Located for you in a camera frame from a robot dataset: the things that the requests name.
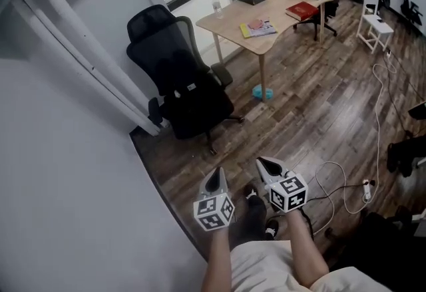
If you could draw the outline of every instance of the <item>black baseboard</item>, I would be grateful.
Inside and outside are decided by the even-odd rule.
[[[195,247],[195,249],[199,252],[199,254],[204,258],[204,260],[208,261],[207,257],[205,256],[205,254],[201,251],[200,246],[198,246],[197,242],[195,241],[194,237],[192,236],[192,234],[186,229],[185,225],[183,224],[183,222],[180,220],[180,218],[178,217],[178,214],[174,211],[172,205],[170,204],[170,202],[167,200],[166,196],[163,194],[160,186],[158,185],[158,182],[153,178],[154,176],[152,175],[152,173],[150,172],[150,169],[147,165],[147,163],[145,162],[142,153],[140,152],[138,146],[136,145],[136,141],[134,140],[136,135],[140,134],[141,132],[145,132],[140,126],[137,126],[135,129],[133,129],[130,133],[130,139],[132,140],[133,146],[136,149],[136,152],[139,155],[140,160],[142,161],[142,164],[144,165],[146,172],[148,172],[149,178],[151,179],[152,184],[154,184],[154,187],[156,189],[156,191],[158,192],[158,194],[160,195],[162,201],[164,202],[164,204],[166,205],[168,211],[172,214],[173,218],[176,220],[176,222],[178,223],[179,227],[182,229],[182,231],[184,232],[184,234],[187,236],[187,238],[189,239],[189,241],[191,241],[191,243],[193,244],[193,246]]]

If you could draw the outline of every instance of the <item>wooden table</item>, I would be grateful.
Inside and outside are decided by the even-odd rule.
[[[311,5],[321,6],[321,28],[319,32],[319,41],[323,41],[324,33],[324,3],[333,0],[266,0],[251,6],[241,1],[233,1],[230,5],[223,8],[224,17],[219,19],[215,14],[210,14],[196,22],[196,25],[213,33],[214,44],[218,51],[219,61],[223,63],[222,51],[220,50],[218,35],[232,41],[252,51],[259,56],[260,64],[260,82],[262,84],[262,100],[266,101],[266,78],[265,78],[265,53],[273,46],[278,37],[291,26],[299,23],[298,20],[286,15],[286,8],[296,5],[301,1],[306,1]],[[273,35],[264,35],[245,39],[240,30],[241,23],[249,23],[254,19],[270,21],[274,24],[278,33]]]

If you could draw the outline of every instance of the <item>white chair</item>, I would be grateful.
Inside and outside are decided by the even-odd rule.
[[[367,14],[368,12],[373,12],[372,9],[368,8],[367,5],[374,6],[374,13]],[[359,21],[359,27],[357,32],[357,37],[359,37],[367,46],[371,49],[371,54],[373,54],[380,44],[385,50],[391,40],[391,36],[393,34],[393,29],[381,20],[381,17],[377,15],[377,8],[379,7],[379,0],[364,0],[364,6],[362,9],[361,20]],[[370,24],[370,28],[368,30],[367,37],[373,37],[372,39],[366,39],[361,33],[362,24],[364,21],[367,21]],[[381,37],[386,36],[386,43],[382,43]]]

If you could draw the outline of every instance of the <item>plastic water bottle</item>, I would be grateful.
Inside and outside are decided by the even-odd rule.
[[[216,14],[216,17],[218,19],[223,18],[224,14],[222,12],[222,6],[220,5],[220,1],[219,0],[212,0],[212,5],[213,5],[214,13]]]

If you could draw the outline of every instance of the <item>chair armrest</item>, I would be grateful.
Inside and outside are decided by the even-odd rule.
[[[152,123],[159,126],[162,122],[162,117],[160,113],[160,105],[158,104],[157,97],[152,98],[148,102],[148,112],[149,112],[149,119]]]
[[[222,87],[227,87],[229,84],[231,84],[234,80],[232,79],[231,74],[228,72],[228,70],[225,68],[222,64],[214,64],[211,67],[213,76],[216,77],[216,79],[220,82]]]

